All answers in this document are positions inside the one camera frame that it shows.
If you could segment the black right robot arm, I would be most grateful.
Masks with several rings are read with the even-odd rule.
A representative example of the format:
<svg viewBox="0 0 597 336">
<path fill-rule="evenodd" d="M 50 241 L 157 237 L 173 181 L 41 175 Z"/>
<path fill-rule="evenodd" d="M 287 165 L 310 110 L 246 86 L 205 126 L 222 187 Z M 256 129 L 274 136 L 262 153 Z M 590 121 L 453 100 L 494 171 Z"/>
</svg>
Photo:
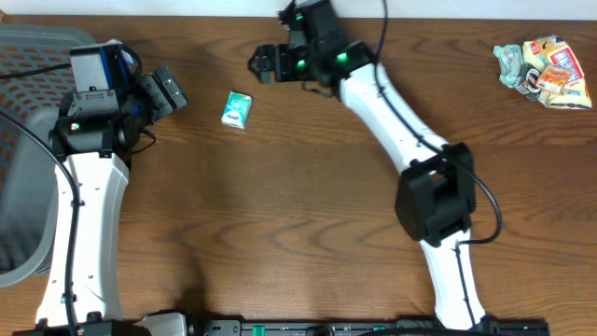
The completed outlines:
<svg viewBox="0 0 597 336">
<path fill-rule="evenodd" d="M 353 111 L 377 138 L 398 174 L 396 215 L 421 246 L 436 296 L 435 315 L 447 329 L 470 330 L 483 318 L 469 252 L 475 209 L 472 182 L 448 160 L 469 167 L 463 145 L 450 145 L 431 130 L 396 90 L 380 53 L 351 41 L 328 1 L 290 2 L 278 13 L 285 44 L 257 47 L 248 67 L 262 83 L 315 81 Z"/>
</svg>

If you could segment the yellow snack bag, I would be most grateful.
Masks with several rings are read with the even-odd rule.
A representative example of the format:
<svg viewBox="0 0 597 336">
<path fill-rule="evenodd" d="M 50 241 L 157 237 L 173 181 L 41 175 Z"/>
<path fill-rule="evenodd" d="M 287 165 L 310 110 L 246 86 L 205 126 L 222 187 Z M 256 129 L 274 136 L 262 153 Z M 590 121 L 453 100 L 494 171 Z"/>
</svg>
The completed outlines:
<svg viewBox="0 0 597 336">
<path fill-rule="evenodd" d="M 582 67 L 571 47 L 556 35 L 538 37 L 522 45 L 524 61 L 539 71 L 538 101 L 552 109 L 592 109 Z"/>
</svg>

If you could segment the dark green round packet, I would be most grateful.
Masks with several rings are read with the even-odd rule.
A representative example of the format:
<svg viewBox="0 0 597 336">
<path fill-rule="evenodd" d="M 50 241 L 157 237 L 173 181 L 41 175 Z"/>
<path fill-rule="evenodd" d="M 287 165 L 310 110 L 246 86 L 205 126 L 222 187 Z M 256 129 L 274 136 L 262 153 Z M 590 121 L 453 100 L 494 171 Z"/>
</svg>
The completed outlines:
<svg viewBox="0 0 597 336">
<path fill-rule="evenodd" d="M 514 89 L 528 100 L 537 101 L 541 94 L 541 89 L 537 86 L 536 81 L 540 76 L 541 72 L 537 68 L 529 63 L 525 63 L 516 78 Z"/>
</svg>

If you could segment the green tissue pack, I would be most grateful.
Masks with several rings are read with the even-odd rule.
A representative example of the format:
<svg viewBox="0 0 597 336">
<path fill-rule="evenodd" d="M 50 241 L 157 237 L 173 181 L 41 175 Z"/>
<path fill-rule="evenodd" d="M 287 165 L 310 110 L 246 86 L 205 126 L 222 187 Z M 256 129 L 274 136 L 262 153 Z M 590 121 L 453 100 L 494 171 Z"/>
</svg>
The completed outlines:
<svg viewBox="0 0 597 336">
<path fill-rule="evenodd" d="M 244 129 L 252 104 L 253 98 L 251 96 L 231 91 L 221 117 L 221 122 L 230 127 Z"/>
</svg>

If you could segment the orange tissue pack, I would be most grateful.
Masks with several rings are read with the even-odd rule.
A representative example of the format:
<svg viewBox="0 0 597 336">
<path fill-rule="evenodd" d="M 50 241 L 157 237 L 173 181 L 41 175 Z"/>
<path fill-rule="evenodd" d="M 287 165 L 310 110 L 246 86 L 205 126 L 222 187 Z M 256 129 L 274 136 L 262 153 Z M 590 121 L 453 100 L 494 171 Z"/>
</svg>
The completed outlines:
<svg viewBox="0 0 597 336">
<path fill-rule="evenodd" d="M 536 85 L 543 91 L 560 94 L 567 81 L 572 76 L 570 70 L 548 65 L 536 81 Z"/>
</svg>

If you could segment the teal packet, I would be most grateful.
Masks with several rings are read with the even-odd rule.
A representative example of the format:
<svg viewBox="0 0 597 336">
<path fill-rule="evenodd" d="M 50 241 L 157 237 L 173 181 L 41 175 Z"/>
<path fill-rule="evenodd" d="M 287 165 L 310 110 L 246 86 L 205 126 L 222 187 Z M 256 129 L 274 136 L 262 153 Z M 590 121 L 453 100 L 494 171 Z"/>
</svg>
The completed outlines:
<svg viewBox="0 0 597 336">
<path fill-rule="evenodd" d="M 524 64 L 521 47 L 518 45 L 494 46 L 493 55 L 499 62 L 500 82 L 513 89 Z"/>
</svg>

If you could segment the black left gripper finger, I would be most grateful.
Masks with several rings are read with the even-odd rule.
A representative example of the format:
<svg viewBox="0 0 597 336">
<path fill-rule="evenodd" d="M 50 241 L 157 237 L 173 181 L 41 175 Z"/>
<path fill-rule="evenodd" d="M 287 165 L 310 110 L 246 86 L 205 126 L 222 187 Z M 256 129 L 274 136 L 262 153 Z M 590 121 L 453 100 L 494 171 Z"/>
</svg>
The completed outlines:
<svg viewBox="0 0 597 336">
<path fill-rule="evenodd" d="M 169 67 L 160 65 L 154 70 L 154 75 L 173 109 L 180 109 L 187 105 L 187 96 Z"/>
<path fill-rule="evenodd" d="M 173 112 L 173 106 L 166 97 L 166 90 L 155 75 L 144 75 L 141 78 L 140 85 L 148 95 L 151 103 L 150 122 L 163 119 Z"/>
</svg>

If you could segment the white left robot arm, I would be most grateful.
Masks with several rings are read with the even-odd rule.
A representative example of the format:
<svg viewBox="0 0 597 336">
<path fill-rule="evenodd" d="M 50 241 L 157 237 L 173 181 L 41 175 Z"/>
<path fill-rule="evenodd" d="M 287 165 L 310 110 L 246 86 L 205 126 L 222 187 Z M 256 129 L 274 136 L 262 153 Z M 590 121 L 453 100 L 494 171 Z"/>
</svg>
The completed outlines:
<svg viewBox="0 0 597 336">
<path fill-rule="evenodd" d="M 187 104 L 164 65 L 146 74 L 123 44 L 69 52 L 76 88 L 49 132 L 58 187 L 49 282 L 37 309 L 41 328 L 76 330 L 119 320 L 117 253 L 120 208 L 132 156 L 150 125 Z"/>
</svg>

